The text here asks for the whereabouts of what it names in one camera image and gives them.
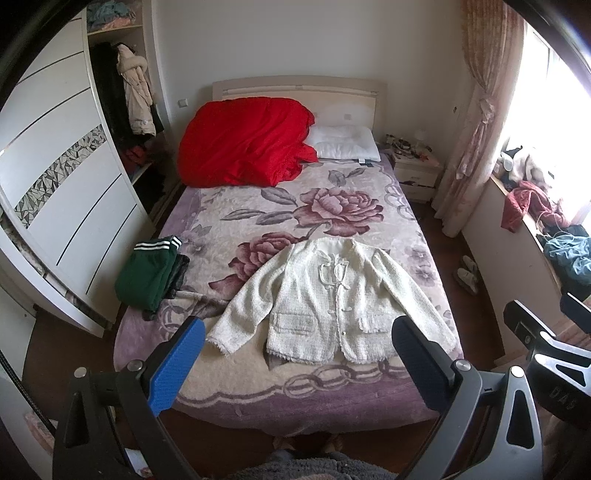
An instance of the jacket sleeve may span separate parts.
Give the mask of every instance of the jacket sleeve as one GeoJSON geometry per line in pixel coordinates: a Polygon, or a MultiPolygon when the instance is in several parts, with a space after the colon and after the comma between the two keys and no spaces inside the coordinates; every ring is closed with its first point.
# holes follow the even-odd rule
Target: jacket sleeve
{"type": "Polygon", "coordinates": [[[450,353],[458,340],[441,318],[425,292],[392,257],[376,249],[372,265],[394,300],[404,309],[408,317],[419,327],[428,340],[439,343],[450,353]]]}
{"type": "Polygon", "coordinates": [[[230,355],[249,341],[256,327],[273,308],[274,296],[283,280],[285,264],[293,245],[284,248],[248,279],[226,307],[207,336],[224,355],[230,355]]]}

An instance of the blue clothing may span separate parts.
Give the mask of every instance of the blue clothing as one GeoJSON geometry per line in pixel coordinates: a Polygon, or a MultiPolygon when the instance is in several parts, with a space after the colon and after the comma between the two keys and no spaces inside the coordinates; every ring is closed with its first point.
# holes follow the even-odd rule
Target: blue clothing
{"type": "Polygon", "coordinates": [[[120,17],[132,17],[131,10],[122,2],[115,2],[115,0],[93,2],[86,7],[86,24],[88,30],[98,29],[115,18],[120,17]]]}
{"type": "Polygon", "coordinates": [[[544,255],[583,285],[591,285],[591,237],[560,235],[544,246],[544,255]]]}

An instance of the white pillow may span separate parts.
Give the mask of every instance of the white pillow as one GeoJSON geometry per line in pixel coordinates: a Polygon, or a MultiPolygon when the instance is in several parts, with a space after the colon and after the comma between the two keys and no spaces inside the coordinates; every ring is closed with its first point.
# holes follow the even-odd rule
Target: white pillow
{"type": "Polygon", "coordinates": [[[380,161],[374,136],[367,127],[312,125],[304,143],[316,150],[318,158],[380,161]]]}

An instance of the window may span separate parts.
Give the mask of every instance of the window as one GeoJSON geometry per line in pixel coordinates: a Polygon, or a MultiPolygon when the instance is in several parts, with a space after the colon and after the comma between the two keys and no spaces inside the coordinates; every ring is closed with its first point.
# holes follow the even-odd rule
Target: window
{"type": "Polygon", "coordinates": [[[591,98],[546,42],[528,27],[503,138],[533,148],[554,177],[548,196],[591,232],[591,98]]]}

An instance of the curtain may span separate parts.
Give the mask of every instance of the curtain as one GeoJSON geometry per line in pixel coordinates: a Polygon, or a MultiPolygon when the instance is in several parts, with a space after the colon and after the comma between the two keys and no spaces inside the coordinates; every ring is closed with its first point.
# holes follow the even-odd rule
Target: curtain
{"type": "Polygon", "coordinates": [[[475,87],[432,203],[451,237],[469,219],[495,165],[525,37],[525,21],[502,0],[462,0],[462,16],[464,60],[475,87]]]}

